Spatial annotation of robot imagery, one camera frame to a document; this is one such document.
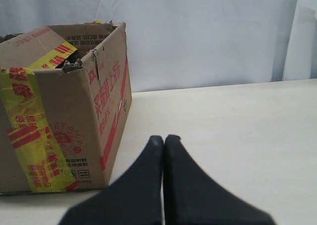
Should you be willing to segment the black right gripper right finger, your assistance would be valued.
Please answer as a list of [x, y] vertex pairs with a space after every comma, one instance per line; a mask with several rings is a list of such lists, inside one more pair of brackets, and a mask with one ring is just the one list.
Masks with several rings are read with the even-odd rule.
[[168, 135], [163, 156], [167, 225], [269, 225], [270, 214], [248, 204], [211, 179], [177, 135]]

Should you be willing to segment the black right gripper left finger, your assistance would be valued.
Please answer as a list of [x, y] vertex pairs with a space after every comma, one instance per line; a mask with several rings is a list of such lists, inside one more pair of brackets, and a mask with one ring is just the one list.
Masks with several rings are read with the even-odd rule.
[[109, 187], [71, 207], [66, 225], [160, 225], [164, 142], [151, 136], [131, 167]]

